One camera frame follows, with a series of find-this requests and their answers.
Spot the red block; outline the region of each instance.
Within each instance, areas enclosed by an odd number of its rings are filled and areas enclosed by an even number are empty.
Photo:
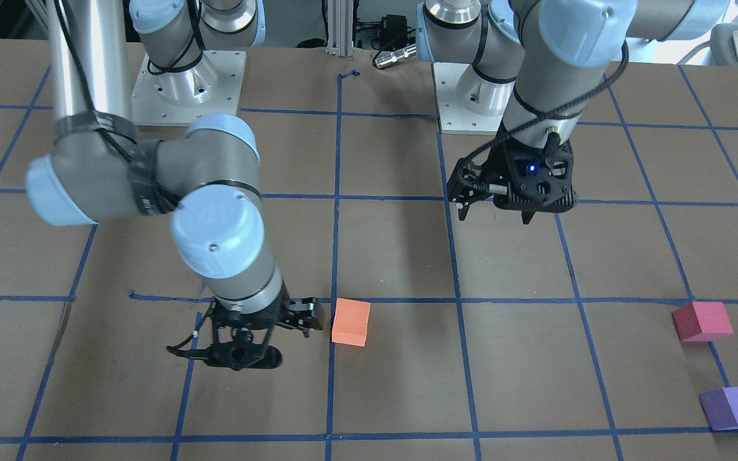
[[[680,341],[714,341],[733,334],[723,303],[693,301],[671,315]]]
[[[366,345],[366,330],[369,327],[369,310],[372,305],[355,300],[338,298],[334,307],[332,342]]]

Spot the purple block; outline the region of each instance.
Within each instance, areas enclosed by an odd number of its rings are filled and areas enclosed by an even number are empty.
[[[724,387],[700,394],[705,416],[714,431],[738,429],[738,387]]]

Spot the white mounting plate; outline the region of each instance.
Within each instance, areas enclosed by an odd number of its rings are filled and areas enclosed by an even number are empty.
[[[484,116],[466,109],[457,98],[457,82],[469,64],[436,62],[434,69],[434,94],[440,114],[440,131],[448,134],[496,134],[503,114]]]
[[[174,106],[158,96],[158,78],[147,72],[147,55],[141,61],[141,69],[135,81],[131,105],[133,122],[146,126],[187,126],[203,114],[238,114],[238,99],[241,97],[244,65],[247,53],[243,51],[205,51],[205,58],[218,70],[222,91],[214,92],[196,106]]]

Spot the metal connector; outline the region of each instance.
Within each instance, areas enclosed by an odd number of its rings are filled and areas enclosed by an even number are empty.
[[[392,64],[405,61],[408,58],[413,58],[413,56],[417,55],[418,45],[411,44],[407,47],[404,47],[403,49],[395,50],[387,55],[378,56],[378,58],[375,59],[375,67],[377,67],[378,69],[386,69],[386,67],[389,67]]]

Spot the table surface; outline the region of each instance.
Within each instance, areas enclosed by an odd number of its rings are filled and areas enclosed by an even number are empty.
[[[372,302],[366,347],[278,330],[284,364],[240,373],[167,353],[210,294],[167,216],[37,218],[49,47],[0,40],[0,459],[738,460],[698,398],[738,385],[738,68],[631,64],[572,136],[582,201],[524,227],[445,201],[487,138],[439,133],[428,64],[247,53],[290,294]],[[680,344],[670,312],[694,299],[734,335]]]

